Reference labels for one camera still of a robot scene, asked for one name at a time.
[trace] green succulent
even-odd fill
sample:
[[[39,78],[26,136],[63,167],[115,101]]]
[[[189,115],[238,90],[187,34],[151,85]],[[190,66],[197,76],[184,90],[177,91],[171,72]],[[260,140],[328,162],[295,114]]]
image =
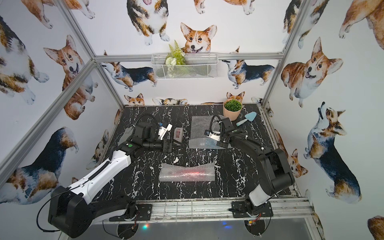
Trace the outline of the green succulent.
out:
[[[228,111],[237,112],[237,111],[239,111],[243,107],[243,105],[241,104],[241,102],[239,102],[239,101],[237,101],[235,99],[232,99],[232,100],[226,102],[224,107]]]

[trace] corgi ear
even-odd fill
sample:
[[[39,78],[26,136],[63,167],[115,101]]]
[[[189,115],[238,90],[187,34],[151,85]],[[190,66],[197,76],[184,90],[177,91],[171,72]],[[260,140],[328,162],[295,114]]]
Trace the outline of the corgi ear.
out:
[[[328,74],[334,73],[337,70],[339,70],[344,63],[341,58],[330,59],[329,62],[330,62],[330,65],[327,71]]]
[[[58,50],[56,49],[50,49],[50,48],[44,48],[45,53],[55,62],[58,64],[61,64],[59,61],[59,55],[58,55]]]
[[[308,169],[306,169],[305,167],[300,166],[300,168],[301,168],[301,176],[308,173]]]
[[[319,37],[317,39],[317,41],[315,42],[315,44],[314,44],[313,51],[312,51],[312,56],[315,55],[318,52],[321,52],[321,51],[323,51],[323,49],[321,47],[321,38]]]
[[[155,105],[163,105],[164,100],[160,98],[152,98],[152,101],[154,102]]]
[[[179,100],[179,105],[187,105],[187,103],[188,103],[188,100],[186,100],[186,99],[181,99],[181,100]]]
[[[341,114],[343,114],[345,110],[337,111],[337,116],[339,117]]]
[[[67,35],[67,44],[66,46],[72,48],[74,51],[76,51],[76,45],[74,43],[74,40],[71,35]]]
[[[341,136],[347,135],[347,132],[344,130],[344,127],[339,122],[337,122],[333,127],[333,132]]]
[[[215,36],[216,32],[217,32],[217,26],[216,25],[212,25],[209,28],[205,29],[204,32],[208,35],[209,39],[212,39]]]
[[[184,38],[187,39],[188,35],[193,31],[190,27],[185,25],[184,23],[180,23],[181,32],[183,32]]]
[[[293,151],[293,153],[292,153],[292,157],[297,158],[297,148]]]

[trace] metal rail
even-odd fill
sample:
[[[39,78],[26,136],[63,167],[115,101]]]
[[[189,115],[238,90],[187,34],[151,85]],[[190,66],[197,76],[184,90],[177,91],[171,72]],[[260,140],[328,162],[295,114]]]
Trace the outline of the metal rail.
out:
[[[193,56],[208,56],[209,53],[187,53]],[[150,62],[151,54],[146,55],[98,55],[95,56],[97,63],[108,62]],[[265,60],[265,59],[283,59],[282,53],[218,53],[219,60]]]
[[[31,127],[26,135],[16,144],[12,151],[0,163],[0,188],[8,180],[13,171],[20,165],[35,143],[43,135],[45,130],[53,122],[56,116],[63,110],[63,107],[71,99],[73,94],[82,85],[86,77],[95,68],[95,61],[89,60],[81,69],[75,79],[64,89],[56,100],[49,106],[44,114]]]
[[[287,60],[288,54],[291,51],[293,43],[297,37],[296,35],[299,33],[301,26],[302,26],[306,16],[308,15],[308,11],[309,11],[310,5],[311,5],[310,2],[311,2],[311,0],[303,0],[301,5],[300,5],[300,10],[296,16],[295,23],[293,24],[293,28],[292,28],[291,33],[289,35],[288,41],[287,41],[287,43],[284,47],[284,50],[283,50],[284,57],[281,60],[279,60],[277,66],[275,68],[275,71],[273,73],[271,83],[269,84],[268,89],[265,92],[265,95],[263,97],[263,101],[262,101],[263,107],[265,107],[265,105],[268,102],[269,97],[272,94],[273,88],[275,87],[275,84],[276,84],[278,78],[280,77],[280,73],[283,70],[285,61]]]

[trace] wire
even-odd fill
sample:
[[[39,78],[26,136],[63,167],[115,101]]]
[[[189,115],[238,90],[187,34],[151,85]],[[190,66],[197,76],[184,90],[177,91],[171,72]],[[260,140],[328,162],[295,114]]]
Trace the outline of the wire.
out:
[[[111,235],[111,236],[117,237],[118,239],[121,239],[119,236],[116,236],[116,235],[114,235],[114,234],[111,234],[111,233],[107,232],[107,230],[105,230],[105,227],[104,227],[104,221],[105,221],[105,220],[102,221],[104,232],[108,233],[108,234]]]
[[[78,188],[78,187],[80,187],[80,186],[81,186],[81,185],[78,185],[77,187],[74,187],[74,188],[72,188],[72,189],[69,189],[69,190],[67,190],[67,191],[65,191],[65,192],[61,192],[61,193],[59,193],[59,194],[56,194],[55,196],[51,197],[48,201],[46,201],[46,202],[43,204],[43,206],[40,208],[40,210],[39,210],[39,212],[37,213],[37,216],[36,216],[36,224],[37,224],[37,227],[38,227],[41,231],[43,231],[43,232],[58,232],[58,231],[61,231],[61,230],[46,230],[46,229],[42,229],[42,228],[40,227],[40,225],[39,225],[39,215],[40,215],[40,212],[41,212],[41,210],[43,209],[43,207],[44,207],[47,203],[49,203],[49,201],[52,200],[54,197],[57,197],[57,196],[59,196],[59,195],[61,195],[61,194],[63,194],[63,193],[72,191],[73,189],[76,189],[76,188]]]

